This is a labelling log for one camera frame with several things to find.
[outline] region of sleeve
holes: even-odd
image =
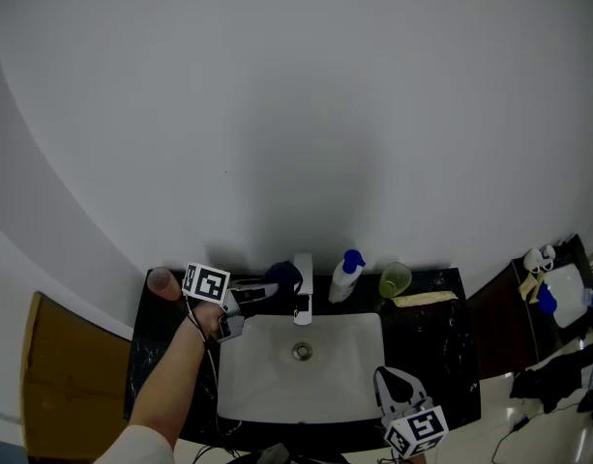
[[[171,445],[146,426],[128,426],[95,464],[174,464]]]

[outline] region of white wall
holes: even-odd
[[[48,165],[0,67],[0,441],[22,445],[21,347],[34,292],[131,338],[142,284]]]
[[[131,327],[143,275],[49,166],[0,66],[0,230],[47,274]]]
[[[593,249],[593,0],[0,0],[0,58],[140,270]]]

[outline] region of blue object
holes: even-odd
[[[582,294],[582,302],[587,307],[593,308],[593,289],[585,288]]]
[[[356,272],[356,267],[364,267],[363,256],[356,249],[350,249],[343,255],[343,271],[347,274]]]
[[[542,283],[541,287],[539,287],[537,299],[539,300],[539,309],[541,309],[546,314],[552,314],[558,307],[556,299],[552,296],[548,286],[544,283]]]

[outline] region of person's arm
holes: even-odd
[[[405,462],[412,462],[412,464],[428,464],[424,453],[419,453],[414,457],[410,457],[410,459],[406,460]]]
[[[218,329],[223,311],[217,305],[204,302],[195,308],[194,314],[204,335],[209,338]],[[199,330],[185,318],[163,358],[143,384],[129,425],[158,431],[174,448],[191,407],[203,355]]]

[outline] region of green cup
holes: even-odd
[[[403,263],[391,263],[382,272],[378,291],[383,298],[391,299],[403,292],[412,283],[412,272]]]

